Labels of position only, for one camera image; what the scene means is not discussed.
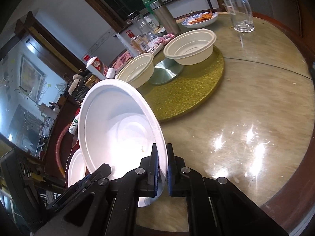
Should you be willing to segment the white foam bowl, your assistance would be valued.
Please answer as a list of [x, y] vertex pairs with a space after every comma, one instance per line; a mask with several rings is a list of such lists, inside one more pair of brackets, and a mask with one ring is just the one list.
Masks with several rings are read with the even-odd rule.
[[83, 179], [86, 174], [86, 165], [81, 149], [77, 149], [70, 159], [67, 170], [67, 186], [70, 187]]
[[78, 135], [85, 165], [90, 173], [110, 165], [110, 180], [140, 166], [142, 158], [157, 146], [157, 194], [141, 197], [139, 207], [156, 201], [166, 184], [168, 155], [164, 136], [152, 109], [130, 84], [118, 79], [96, 83], [86, 94], [79, 112]]

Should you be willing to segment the beige plastic bowl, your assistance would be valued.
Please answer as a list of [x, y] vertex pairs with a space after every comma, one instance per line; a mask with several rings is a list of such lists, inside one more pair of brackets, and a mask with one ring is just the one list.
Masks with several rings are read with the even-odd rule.
[[143, 86], [153, 75], [153, 58], [150, 53], [137, 56], [118, 73], [117, 79], [127, 82], [136, 89]]
[[188, 31], [171, 40], [163, 53], [180, 65], [194, 65], [212, 55], [216, 39], [216, 34], [209, 29]]

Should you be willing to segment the red yellow hula hoop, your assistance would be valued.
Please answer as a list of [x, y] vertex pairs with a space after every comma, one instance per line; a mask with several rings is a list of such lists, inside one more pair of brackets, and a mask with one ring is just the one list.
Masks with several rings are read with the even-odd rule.
[[65, 167], [63, 166], [63, 163], [66, 164], [67, 162], [63, 161], [62, 157], [66, 156], [66, 159], [69, 157], [73, 143], [73, 135], [68, 131], [70, 126], [71, 123], [66, 125], [64, 129], [61, 131], [61, 133], [58, 136], [55, 147], [56, 164], [63, 178], [65, 178], [66, 170]]

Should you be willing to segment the small white green bottle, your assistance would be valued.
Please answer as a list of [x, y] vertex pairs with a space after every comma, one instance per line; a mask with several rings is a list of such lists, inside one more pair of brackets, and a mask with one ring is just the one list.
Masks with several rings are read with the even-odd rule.
[[76, 133], [76, 131], [77, 131], [78, 124], [79, 124], [79, 114], [77, 114], [77, 115], [74, 117], [74, 119], [73, 119], [73, 121], [71, 122], [70, 127], [69, 127], [69, 129], [68, 129], [68, 132], [69, 132], [70, 134], [74, 135], [74, 134]]

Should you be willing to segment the dark quilted jacket fur collar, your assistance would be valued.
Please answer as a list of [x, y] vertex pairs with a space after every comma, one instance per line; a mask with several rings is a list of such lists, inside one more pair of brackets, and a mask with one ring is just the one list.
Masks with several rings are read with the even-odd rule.
[[68, 94], [81, 106], [87, 92], [90, 91], [90, 88], [94, 86], [97, 80], [98, 78], [92, 73], [86, 76], [75, 74], [70, 83]]

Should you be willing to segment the gold glitter turntable mat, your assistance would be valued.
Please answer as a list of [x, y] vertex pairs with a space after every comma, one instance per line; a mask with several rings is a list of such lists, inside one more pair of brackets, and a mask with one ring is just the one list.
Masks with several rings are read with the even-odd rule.
[[185, 65], [181, 73], [163, 85], [149, 82], [137, 89], [159, 122], [183, 116], [204, 103], [220, 85], [225, 61], [214, 46], [212, 55], [195, 65]]

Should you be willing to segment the silver turntable center disc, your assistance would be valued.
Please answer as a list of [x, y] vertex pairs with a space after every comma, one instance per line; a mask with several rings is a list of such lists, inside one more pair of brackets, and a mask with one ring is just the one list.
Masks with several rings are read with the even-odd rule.
[[175, 60], [165, 58], [154, 66], [154, 72], [149, 82], [153, 85], [163, 85], [174, 80], [184, 69]]

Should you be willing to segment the white liquor bottle red cap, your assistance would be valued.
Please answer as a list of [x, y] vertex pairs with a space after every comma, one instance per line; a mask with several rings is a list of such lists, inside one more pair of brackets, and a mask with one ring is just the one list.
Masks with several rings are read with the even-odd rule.
[[89, 55], [86, 55], [83, 58], [83, 61], [86, 64], [88, 71], [95, 75], [99, 80], [106, 79], [108, 68], [97, 56], [90, 57]]

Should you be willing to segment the pink cloth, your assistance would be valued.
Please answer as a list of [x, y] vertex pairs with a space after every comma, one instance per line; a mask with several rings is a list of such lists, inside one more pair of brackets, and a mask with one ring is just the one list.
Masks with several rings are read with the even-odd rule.
[[132, 59], [132, 56], [130, 55], [129, 51], [125, 51], [114, 63], [112, 68], [115, 70], [120, 69], [123, 67], [130, 59]]

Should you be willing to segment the small clear liquor bottle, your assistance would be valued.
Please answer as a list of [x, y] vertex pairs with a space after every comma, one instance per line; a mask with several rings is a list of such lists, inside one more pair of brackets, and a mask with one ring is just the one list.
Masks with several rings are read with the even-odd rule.
[[145, 42], [144, 38], [142, 38], [142, 36], [140, 35], [135, 36], [131, 30], [127, 30], [126, 34], [130, 38], [131, 46], [134, 47], [139, 54], [146, 53], [149, 51], [150, 47]]

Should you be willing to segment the stainless steel thermos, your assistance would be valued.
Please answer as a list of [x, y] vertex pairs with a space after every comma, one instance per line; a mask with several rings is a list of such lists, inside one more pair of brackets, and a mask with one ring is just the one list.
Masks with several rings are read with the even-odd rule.
[[150, 8], [168, 34], [179, 35], [181, 29], [176, 20], [161, 0], [151, 3]]

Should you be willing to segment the clear glass jar black lid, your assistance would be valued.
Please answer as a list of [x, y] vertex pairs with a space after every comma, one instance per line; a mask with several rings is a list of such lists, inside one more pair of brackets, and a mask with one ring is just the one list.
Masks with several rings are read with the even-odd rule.
[[133, 11], [131, 14], [128, 15], [128, 19], [140, 30], [142, 37], [148, 42], [151, 42], [157, 38], [153, 29], [146, 22], [139, 11]]

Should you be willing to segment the blue white plate with food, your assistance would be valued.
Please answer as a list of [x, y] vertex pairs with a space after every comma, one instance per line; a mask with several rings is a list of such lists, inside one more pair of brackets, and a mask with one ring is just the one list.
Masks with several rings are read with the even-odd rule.
[[190, 29], [200, 29], [213, 24], [218, 18], [217, 12], [203, 12], [188, 17], [181, 22], [181, 25]]

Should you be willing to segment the clear glass beer mug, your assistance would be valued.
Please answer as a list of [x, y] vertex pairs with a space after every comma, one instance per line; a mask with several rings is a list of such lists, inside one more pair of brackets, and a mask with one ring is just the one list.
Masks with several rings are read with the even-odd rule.
[[231, 17], [233, 29], [237, 32], [253, 32], [255, 30], [253, 14], [248, 0], [223, 0]]

